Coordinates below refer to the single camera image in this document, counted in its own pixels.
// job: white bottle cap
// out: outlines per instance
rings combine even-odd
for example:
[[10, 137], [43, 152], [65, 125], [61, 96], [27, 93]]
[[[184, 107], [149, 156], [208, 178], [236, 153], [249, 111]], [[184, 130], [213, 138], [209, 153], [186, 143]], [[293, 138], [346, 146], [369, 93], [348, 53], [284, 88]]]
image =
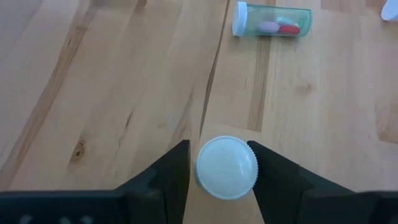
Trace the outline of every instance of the white bottle cap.
[[208, 141], [195, 163], [195, 178], [210, 195], [235, 200], [246, 195], [257, 180], [257, 159], [251, 148], [232, 136]]
[[236, 2], [234, 19], [232, 21], [232, 34], [238, 37], [243, 36], [248, 19], [248, 4], [243, 1]]
[[381, 11], [384, 21], [398, 21], [398, 0], [388, 0]]

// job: translucent bottle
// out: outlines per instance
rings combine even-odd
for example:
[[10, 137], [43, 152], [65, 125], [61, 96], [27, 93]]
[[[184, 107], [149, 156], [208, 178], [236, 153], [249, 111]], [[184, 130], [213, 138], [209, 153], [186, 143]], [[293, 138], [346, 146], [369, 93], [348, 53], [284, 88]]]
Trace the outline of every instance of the translucent bottle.
[[309, 9], [260, 6], [243, 1], [236, 2], [232, 33], [244, 35], [277, 35], [303, 37], [311, 28]]

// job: white object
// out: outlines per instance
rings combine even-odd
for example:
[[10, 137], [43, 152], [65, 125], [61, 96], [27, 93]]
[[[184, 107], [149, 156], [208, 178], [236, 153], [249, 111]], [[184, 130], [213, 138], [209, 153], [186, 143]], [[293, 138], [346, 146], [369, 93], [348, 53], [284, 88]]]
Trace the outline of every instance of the white object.
[[232, 136], [208, 141], [195, 163], [195, 178], [210, 195], [235, 200], [246, 195], [257, 180], [257, 159], [251, 148]]
[[381, 11], [384, 21], [398, 21], [398, 0], [388, 0]]
[[248, 4], [238, 1], [235, 5], [234, 18], [232, 21], [232, 34], [238, 37], [243, 36], [248, 20]]
[[280, 25], [278, 23], [269, 21], [261, 22], [258, 27], [260, 32], [266, 32], [269, 34], [277, 33], [279, 28]]
[[280, 25], [295, 25], [294, 22], [293, 22], [293, 20], [288, 19], [288, 18], [283, 17], [283, 16], [279, 16], [279, 17], [276, 19], [276, 22], [277, 22], [278, 24], [280, 24]]

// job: pill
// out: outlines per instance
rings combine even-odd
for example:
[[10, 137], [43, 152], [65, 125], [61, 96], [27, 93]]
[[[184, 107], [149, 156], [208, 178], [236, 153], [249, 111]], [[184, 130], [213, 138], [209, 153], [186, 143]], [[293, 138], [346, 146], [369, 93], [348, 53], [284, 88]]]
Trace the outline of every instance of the pill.
[[280, 25], [276, 22], [269, 22], [265, 21], [259, 24], [259, 31], [260, 32], [266, 32], [270, 34], [275, 34], [278, 32]]
[[300, 28], [292, 25], [283, 25], [279, 29], [280, 34], [288, 35], [298, 35], [300, 33]]
[[294, 25], [293, 20], [288, 19], [288, 18], [283, 17], [283, 16], [279, 16], [279, 17], [276, 19], [276, 22], [277, 22], [278, 24], [280, 24], [280, 25]]

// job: wooden table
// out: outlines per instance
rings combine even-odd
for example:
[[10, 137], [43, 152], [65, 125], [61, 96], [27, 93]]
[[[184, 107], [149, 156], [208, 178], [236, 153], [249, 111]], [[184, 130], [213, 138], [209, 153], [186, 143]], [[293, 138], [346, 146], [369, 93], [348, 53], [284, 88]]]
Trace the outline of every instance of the wooden table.
[[[232, 0], [29, 2], [0, 35], [1, 189], [112, 189], [182, 139], [193, 162], [223, 134], [353, 190], [398, 189], [384, 1], [249, 1], [312, 9], [297, 40], [234, 38]], [[185, 223], [263, 221], [252, 193], [221, 201], [192, 180]]]

